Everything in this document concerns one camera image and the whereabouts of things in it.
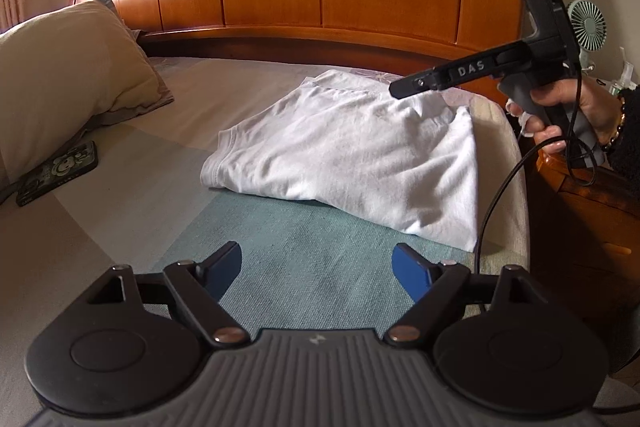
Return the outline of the small green fan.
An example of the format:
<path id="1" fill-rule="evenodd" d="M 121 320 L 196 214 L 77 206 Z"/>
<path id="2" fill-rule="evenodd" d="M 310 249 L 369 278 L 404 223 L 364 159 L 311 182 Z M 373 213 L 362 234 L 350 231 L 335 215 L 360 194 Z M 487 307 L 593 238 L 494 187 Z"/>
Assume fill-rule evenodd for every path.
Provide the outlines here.
<path id="1" fill-rule="evenodd" d="M 567 5 L 574 35 L 579 46 L 579 62 L 584 72 L 593 70 L 590 55 L 604 47 L 608 28 L 603 12 L 590 0 L 574 0 Z"/>

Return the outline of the black fleece right sleeve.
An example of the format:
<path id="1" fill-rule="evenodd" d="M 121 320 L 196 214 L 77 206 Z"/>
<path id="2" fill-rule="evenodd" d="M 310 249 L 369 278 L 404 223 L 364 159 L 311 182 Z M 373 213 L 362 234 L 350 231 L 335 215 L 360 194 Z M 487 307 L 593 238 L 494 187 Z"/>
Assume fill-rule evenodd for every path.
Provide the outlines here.
<path id="1" fill-rule="evenodd" d="M 608 148 L 606 158 L 612 169 L 627 181 L 629 190 L 639 196 L 639 90 L 624 89 L 620 91 L 618 99 L 622 102 L 625 118 L 618 126 L 620 132 Z"/>

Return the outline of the wooden bedside table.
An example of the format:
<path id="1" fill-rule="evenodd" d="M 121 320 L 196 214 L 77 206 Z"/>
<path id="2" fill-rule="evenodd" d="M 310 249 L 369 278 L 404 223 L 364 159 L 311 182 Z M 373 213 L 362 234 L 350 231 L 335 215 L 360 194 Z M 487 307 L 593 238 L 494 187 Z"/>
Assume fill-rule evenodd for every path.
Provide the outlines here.
<path id="1" fill-rule="evenodd" d="M 639 356 L 639 196 L 610 169 L 526 167 L 530 269 L 596 335 L 615 373 Z"/>

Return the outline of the floral patchwork pillow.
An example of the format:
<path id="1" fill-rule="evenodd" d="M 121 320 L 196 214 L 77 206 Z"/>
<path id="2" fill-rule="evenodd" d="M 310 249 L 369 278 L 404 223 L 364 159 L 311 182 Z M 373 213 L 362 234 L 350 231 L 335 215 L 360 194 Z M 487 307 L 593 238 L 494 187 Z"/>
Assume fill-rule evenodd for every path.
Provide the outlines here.
<path id="1" fill-rule="evenodd" d="M 136 38 L 112 0 L 38 15 L 2 34 L 2 187 L 85 132 L 172 102 Z"/>

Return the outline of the white printed t-shirt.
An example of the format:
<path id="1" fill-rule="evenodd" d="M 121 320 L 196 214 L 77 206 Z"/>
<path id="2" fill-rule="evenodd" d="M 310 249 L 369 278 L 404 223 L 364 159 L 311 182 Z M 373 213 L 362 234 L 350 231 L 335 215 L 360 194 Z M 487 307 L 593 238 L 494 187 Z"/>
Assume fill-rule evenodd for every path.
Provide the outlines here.
<path id="1" fill-rule="evenodd" d="M 462 251 L 477 234 L 470 111 L 438 92 L 397 100 L 385 84 L 330 69 L 218 134 L 208 188 L 316 200 Z"/>

